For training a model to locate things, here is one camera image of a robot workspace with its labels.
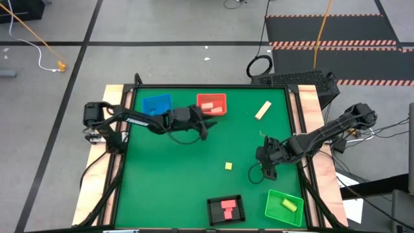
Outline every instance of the blue bin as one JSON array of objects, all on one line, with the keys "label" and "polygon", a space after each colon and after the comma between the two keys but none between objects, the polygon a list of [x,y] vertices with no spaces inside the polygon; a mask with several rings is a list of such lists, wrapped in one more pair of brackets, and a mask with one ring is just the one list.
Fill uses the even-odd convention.
[{"label": "blue bin", "polygon": [[142,112],[154,116],[165,113],[173,107],[170,94],[142,99]]}]

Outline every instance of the small yellow cube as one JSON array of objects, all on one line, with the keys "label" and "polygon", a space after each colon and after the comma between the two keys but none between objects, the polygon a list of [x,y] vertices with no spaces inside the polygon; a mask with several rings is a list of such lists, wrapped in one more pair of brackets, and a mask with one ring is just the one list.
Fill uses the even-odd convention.
[{"label": "small yellow cube", "polygon": [[226,162],[226,166],[224,166],[224,168],[229,171],[232,169],[232,167],[233,167],[233,164],[231,162]]}]

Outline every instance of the wooden board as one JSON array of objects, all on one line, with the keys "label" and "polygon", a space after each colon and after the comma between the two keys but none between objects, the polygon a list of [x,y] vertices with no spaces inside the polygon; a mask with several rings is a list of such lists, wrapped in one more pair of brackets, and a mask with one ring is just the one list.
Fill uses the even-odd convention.
[{"label": "wooden board", "polygon": [[[123,85],[107,85],[103,100],[111,104],[119,104],[121,102]],[[299,86],[300,99],[302,104],[303,115],[305,119],[305,126],[308,132],[313,131],[323,126],[323,117],[318,101],[318,95],[316,94],[315,86],[301,85]],[[297,132],[301,132],[298,110],[296,109],[294,95],[290,95],[292,102],[292,112],[294,113],[294,121]],[[131,95],[127,96],[126,107],[129,107],[131,101]],[[121,125],[121,130],[125,129],[126,124]],[[331,154],[329,147],[324,146],[322,151]],[[89,152],[88,164],[94,161],[105,151],[104,144],[97,144],[91,146]],[[73,224],[78,224],[85,219],[89,212],[94,208],[95,204],[102,196],[104,188],[106,173],[108,169],[109,156],[105,156],[100,162],[97,162],[93,166],[83,180],[83,186],[79,195],[78,204],[73,219]],[[116,158],[113,176],[117,171],[119,163],[119,157]],[[316,181],[318,183],[319,193],[325,204],[329,207],[331,212],[338,218],[338,220],[344,224],[347,224],[347,218],[345,210],[342,204],[342,197],[340,195],[338,181],[336,180],[336,172],[333,161],[323,153],[318,153],[313,158],[313,163],[316,173]],[[305,173],[309,175],[309,171],[306,168]],[[312,225],[318,226],[318,216],[316,215],[315,202],[308,194],[308,200],[310,205],[310,214],[312,219]],[[107,203],[105,216],[103,219],[104,224],[109,224],[111,210],[113,205],[113,195],[110,197]]]}]

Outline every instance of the orange plug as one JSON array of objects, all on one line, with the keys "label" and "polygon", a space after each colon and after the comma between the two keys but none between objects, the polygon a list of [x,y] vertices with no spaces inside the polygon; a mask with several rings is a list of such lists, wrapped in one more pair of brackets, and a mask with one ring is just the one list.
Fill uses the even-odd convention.
[{"label": "orange plug", "polygon": [[59,67],[59,71],[60,72],[65,72],[66,70],[66,65],[63,64],[61,61],[58,61],[58,67]]}]

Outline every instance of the white cable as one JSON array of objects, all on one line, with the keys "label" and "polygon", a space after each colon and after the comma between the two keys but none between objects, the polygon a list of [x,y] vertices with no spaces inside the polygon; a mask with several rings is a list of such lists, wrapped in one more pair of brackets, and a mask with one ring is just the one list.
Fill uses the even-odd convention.
[{"label": "white cable", "polygon": [[[10,12],[11,12],[11,13],[13,13],[12,4],[11,4],[10,0],[7,0],[7,1],[8,1],[8,7],[10,8]],[[38,62],[38,65],[39,65],[39,67],[40,67],[40,68],[44,69],[45,71],[52,71],[52,72],[59,71],[58,69],[46,69],[46,68],[44,68],[43,66],[41,66],[41,65],[40,65],[40,61],[41,61],[41,50],[40,50],[40,48],[39,48],[37,45],[34,45],[33,43],[31,43],[31,42],[29,42],[29,41],[25,41],[25,40],[23,40],[23,39],[15,38],[15,37],[12,35],[13,20],[14,20],[14,17],[12,16],[12,20],[11,20],[11,22],[10,22],[10,27],[8,28],[8,34],[9,34],[9,35],[10,35],[13,39],[18,40],[18,41],[22,41],[22,42],[25,42],[25,43],[28,43],[29,45],[31,45],[31,46],[33,46],[33,47],[35,47],[35,48],[37,48],[37,49],[38,49],[38,51],[39,51],[39,62]]]},{"label": "white cable", "polygon": [[371,131],[371,136],[369,138],[366,138],[366,139],[348,140],[347,143],[349,143],[349,142],[360,142],[362,140],[371,140],[375,136],[375,133],[374,133],[373,129],[369,128],[369,130]]}]

